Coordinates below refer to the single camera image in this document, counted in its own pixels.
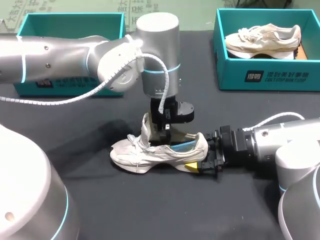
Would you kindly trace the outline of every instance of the shoe sole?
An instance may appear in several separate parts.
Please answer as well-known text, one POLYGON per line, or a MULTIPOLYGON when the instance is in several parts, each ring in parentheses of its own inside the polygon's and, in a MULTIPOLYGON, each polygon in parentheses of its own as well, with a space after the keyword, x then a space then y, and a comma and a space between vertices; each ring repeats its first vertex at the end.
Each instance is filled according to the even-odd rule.
MULTIPOLYGON (((116 161, 114 161, 112 159, 112 161, 114 162, 115 165, 117 165, 118 167, 124 169, 124 170, 127 170, 129 172, 132 172, 132 173, 135 173, 135 174, 145 174, 146 172, 148 172, 151 168, 153 168, 154 166, 160 164, 160 163, 163 163, 163 162, 160 162, 160 163, 157 163, 157 164, 153 164, 153 165, 149 165, 149 166, 126 166, 126 165, 122 165, 116 161)), ((183 172, 188 172, 188 173, 191 173, 191 171, 189 169, 187 169, 185 167, 186 164, 188 163, 193 163, 194 161, 190 160, 190 161, 185 161, 183 163, 180 163, 180 164, 174 164, 174 163, 168 163, 169 165, 171 165, 172 167, 176 168, 177 170, 179 171, 183 171, 183 172)))
POLYGON ((293 60, 295 59, 295 51, 273 51, 273 50, 262 50, 257 52, 239 52, 227 49, 229 53, 235 55, 241 59, 251 59, 256 55, 268 55, 273 59, 286 59, 286 60, 293 60))

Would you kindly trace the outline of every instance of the black tabletop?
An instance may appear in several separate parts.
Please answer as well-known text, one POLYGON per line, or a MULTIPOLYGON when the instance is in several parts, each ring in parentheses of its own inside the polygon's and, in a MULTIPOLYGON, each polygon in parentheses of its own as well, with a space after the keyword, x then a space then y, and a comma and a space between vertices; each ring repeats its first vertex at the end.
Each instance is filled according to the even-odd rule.
MULTIPOLYGON (((280 112, 319 116, 318 93, 220 91, 212 35, 181 32, 177 99, 192 103, 195 117, 177 128, 209 133, 280 112)), ((0 95, 18 97, 12 85, 1 85, 0 95)), ((139 135, 149 104, 140 82, 120 98, 46 107, 0 102, 0 122, 36 142, 56 166, 77 204, 79 240, 283 240, 275 177, 243 168, 225 169, 219 181, 171 167, 136 175, 111 164, 110 146, 139 135)))

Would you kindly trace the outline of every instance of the shoelace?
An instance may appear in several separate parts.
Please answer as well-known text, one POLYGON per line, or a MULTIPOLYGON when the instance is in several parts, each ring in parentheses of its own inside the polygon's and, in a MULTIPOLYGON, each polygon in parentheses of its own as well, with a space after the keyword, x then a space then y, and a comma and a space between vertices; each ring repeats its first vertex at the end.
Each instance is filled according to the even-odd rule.
MULTIPOLYGON (((146 152, 148 150, 147 147, 145 147, 143 144, 140 144, 140 140, 141 140, 141 135, 136 137, 132 134, 128 134, 126 136, 129 140, 129 142, 131 143, 132 146, 135 147, 135 150, 137 150, 137 147, 139 147, 143 152, 146 152)), ((139 167, 139 160, 136 161, 135 165, 136 165, 136 172, 138 172, 138 167, 139 167)))
POLYGON ((241 28, 238 30, 238 35, 241 41, 245 42, 246 40, 253 42, 257 40, 261 34, 257 31, 254 31, 255 29, 259 28, 260 26, 253 26, 248 28, 241 28))

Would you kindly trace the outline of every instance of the shoe box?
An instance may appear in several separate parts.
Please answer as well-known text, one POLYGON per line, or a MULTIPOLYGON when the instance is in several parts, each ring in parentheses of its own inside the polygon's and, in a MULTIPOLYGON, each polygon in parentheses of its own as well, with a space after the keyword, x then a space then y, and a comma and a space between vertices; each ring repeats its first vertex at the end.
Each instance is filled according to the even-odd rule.
POLYGON ((213 51, 221 90, 320 92, 320 23, 309 9, 218 9, 213 30, 213 51), (273 24, 301 28, 295 59, 233 58, 225 36, 239 29, 273 24))
MULTIPOLYGON (((102 36, 116 40, 126 34, 125 17, 116 13, 29 13, 26 15, 18 36, 39 36, 79 39, 102 36)), ((43 79, 39 82, 15 84, 20 96, 63 97, 85 94, 100 84, 93 77, 72 77, 56 80, 43 79)), ((102 89, 97 96, 122 96, 122 92, 102 89)))

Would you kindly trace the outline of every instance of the white sneaker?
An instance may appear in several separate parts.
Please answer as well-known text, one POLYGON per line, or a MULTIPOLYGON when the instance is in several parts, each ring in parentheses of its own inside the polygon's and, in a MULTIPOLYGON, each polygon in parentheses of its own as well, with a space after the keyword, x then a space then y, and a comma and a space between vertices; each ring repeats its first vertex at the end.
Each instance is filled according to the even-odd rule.
POLYGON ((229 53, 250 59, 258 54, 266 54, 274 59, 294 59, 294 51, 301 42, 301 29, 298 25, 282 28, 273 24, 242 28, 238 33, 225 37, 229 53))
POLYGON ((152 128, 150 115, 146 113, 143 116, 139 137, 129 134, 127 139, 112 145, 110 157, 113 162, 127 171, 144 174, 160 163, 167 163, 180 171, 190 172, 185 164, 206 158, 209 147, 202 133, 185 134, 173 130, 173 139, 183 140, 184 138, 184 141, 193 141, 176 146, 151 146, 150 141, 158 139, 158 136, 153 136, 155 132, 152 128))

